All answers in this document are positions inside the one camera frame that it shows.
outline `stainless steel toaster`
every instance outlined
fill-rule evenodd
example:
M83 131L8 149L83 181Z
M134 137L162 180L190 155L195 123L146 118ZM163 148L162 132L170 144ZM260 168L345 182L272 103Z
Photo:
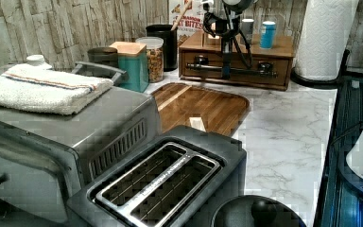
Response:
M70 197L160 129L152 96L117 87L74 115L0 107L0 199L64 223Z
M211 226L243 195L246 156L237 140L178 126L77 192L71 226Z

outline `wooden box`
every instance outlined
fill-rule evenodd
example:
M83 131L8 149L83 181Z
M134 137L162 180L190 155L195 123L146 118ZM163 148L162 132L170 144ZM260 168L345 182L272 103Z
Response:
M291 67L294 58L293 41L289 36L276 36L271 49L259 47L260 35L254 35L251 45L252 70L258 69L259 62L273 64L275 78L260 77L255 75L231 74L230 79L222 79L220 72L192 70L186 67L187 63L194 63L196 56L203 56L209 59L209 65L222 66L222 54L220 44L205 44L203 31L197 31L179 47L179 74L181 79L200 80L206 82L246 85L259 88L269 88L285 91L290 81ZM240 45L243 53L246 52L244 45ZM245 66L240 60L236 50L233 51L231 67L244 69Z

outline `white towel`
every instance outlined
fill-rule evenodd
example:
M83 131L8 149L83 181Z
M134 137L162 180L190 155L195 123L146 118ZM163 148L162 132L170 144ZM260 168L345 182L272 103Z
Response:
M76 114L112 86L110 79L18 64L0 76L0 106L36 113Z

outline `kitchen counter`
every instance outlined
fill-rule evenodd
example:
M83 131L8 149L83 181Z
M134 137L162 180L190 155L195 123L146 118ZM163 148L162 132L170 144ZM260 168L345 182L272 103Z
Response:
M178 71L150 84L147 94L182 82L244 96L250 112L233 134L248 152L245 194L279 201L312 226L337 90L290 82L286 92L179 80Z

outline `paper towel roll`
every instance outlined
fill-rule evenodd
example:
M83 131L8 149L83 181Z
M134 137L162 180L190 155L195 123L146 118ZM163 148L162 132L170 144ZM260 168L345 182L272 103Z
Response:
M308 0L296 55L296 72L312 80L335 79L358 0Z

